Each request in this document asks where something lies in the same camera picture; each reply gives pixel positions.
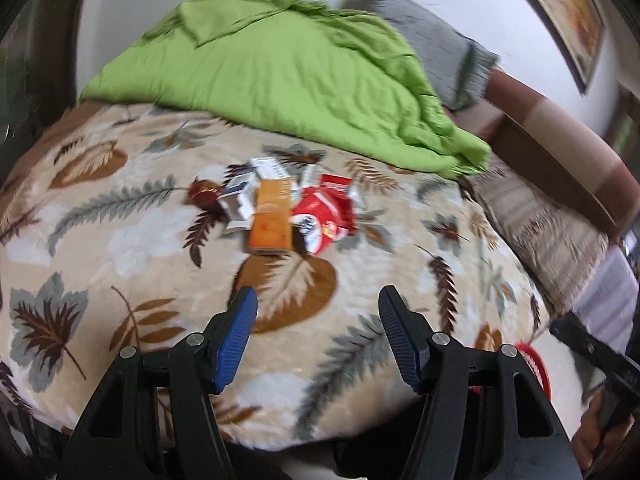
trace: red object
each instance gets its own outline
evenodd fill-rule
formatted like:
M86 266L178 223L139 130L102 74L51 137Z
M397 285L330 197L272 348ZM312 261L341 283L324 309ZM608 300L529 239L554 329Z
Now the red object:
M531 371L537 377L546 398L551 400L551 382L549 381L549 374L546 372L545 364L540 354L531 346L524 343L519 343L515 347L520 351L529 368L531 368Z
M195 179L187 192L191 200L200 209L210 210L218 206L220 186L210 180Z
M311 254L324 251L340 236L344 224L335 196L318 187L307 187L304 198L291 213L291 222L298 226Z
M356 234L357 227L353 216L353 202L348 197L349 188L353 180L345 176L323 174L320 177L320 189L328 192L334 198L334 202L340 207L343 224L340 227L347 229L350 235Z
M320 177L320 187L331 189L332 191L335 191L336 193L342 194L344 196L347 196L349 186L352 182L353 180L351 180L350 178L340 175L323 173Z

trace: blue gripper pad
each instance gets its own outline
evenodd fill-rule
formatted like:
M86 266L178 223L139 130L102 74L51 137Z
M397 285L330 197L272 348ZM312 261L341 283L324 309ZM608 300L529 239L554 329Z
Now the blue gripper pad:
M250 286L240 288L225 317L212 338L220 338L216 351L216 371L213 377L215 390L230 384L240 365L244 348L258 314L258 296Z
M402 380L417 391L423 380L422 368L430 358L427 338L433 331L420 314L407 308L393 285L380 290L378 311Z

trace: pillow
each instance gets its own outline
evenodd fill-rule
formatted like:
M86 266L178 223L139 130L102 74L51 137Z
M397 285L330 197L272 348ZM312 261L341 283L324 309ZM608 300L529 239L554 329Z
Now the pillow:
M538 279L555 311L570 311L606 256L607 235L493 153L487 171L464 177L463 185Z
M484 95L496 54L411 0L350 0L350 6L378 14L404 35L450 110L467 108Z

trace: red package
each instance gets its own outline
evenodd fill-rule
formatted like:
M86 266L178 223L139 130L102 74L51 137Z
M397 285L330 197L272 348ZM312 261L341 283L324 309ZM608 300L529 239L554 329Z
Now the red package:
M328 191L335 203L340 207L340 215L344 220L340 227L347 229L350 235L357 231L355 218L353 217L353 202L348 197L349 188L353 180L345 176L323 174L320 178L320 188Z
M344 235L344 220L330 192L317 187L307 187L304 191L305 197L293 210L290 220L304 237L306 250L319 254Z
M345 176L340 175L332 175L324 173L320 177L320 187L323 189L330 189L338 195L343 197L347 197L347 193L349 192L349 187L353 180L347 178Z

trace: metal screw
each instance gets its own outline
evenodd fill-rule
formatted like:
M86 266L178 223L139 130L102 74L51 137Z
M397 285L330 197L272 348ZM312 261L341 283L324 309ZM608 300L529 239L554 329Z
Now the metal screw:
M204 341L204 336L200 332L196 332L195 334L189 334L187 336L187 345L189 346L201 345L203 341Z
M446 346L451 341L451 338L444 332L436 332L431 337L431 340L436 343L436 345Z
M125 346L122 350L120 350L120 357L123 359L129 359L136 354L135 346Z
M513 345L502 345L500 352L507 357L516 357L516 355L518 355L518 349Z

